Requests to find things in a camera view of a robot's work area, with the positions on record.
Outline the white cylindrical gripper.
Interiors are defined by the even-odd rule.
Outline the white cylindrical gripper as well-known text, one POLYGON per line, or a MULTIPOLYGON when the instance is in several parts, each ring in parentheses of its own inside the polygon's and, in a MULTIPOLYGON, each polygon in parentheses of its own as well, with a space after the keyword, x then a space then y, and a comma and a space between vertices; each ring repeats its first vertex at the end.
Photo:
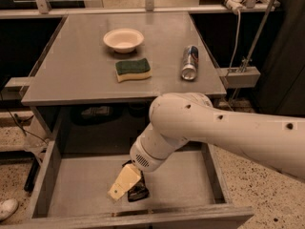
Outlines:
POLYGON ((114 201, 120 200, 141 179, 141 171, 155 171, 173 152, 187 143, 185 138, 163 136, 149 124, 131 147, 132 163, 122 168, 108 195, 114 201))

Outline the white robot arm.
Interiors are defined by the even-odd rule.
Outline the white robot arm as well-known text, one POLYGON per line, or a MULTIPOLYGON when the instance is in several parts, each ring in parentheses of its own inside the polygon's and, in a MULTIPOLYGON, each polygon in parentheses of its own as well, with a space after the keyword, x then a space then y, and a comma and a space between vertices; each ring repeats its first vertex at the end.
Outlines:
POLYGON ((130 150, 108 195, 121 199, 143 172, 158 169, 190 141, 212 144, 284 174, 305 178, 305 119, 223 111, 204 94, 172 93, 157 97, 150 123, 130 150))

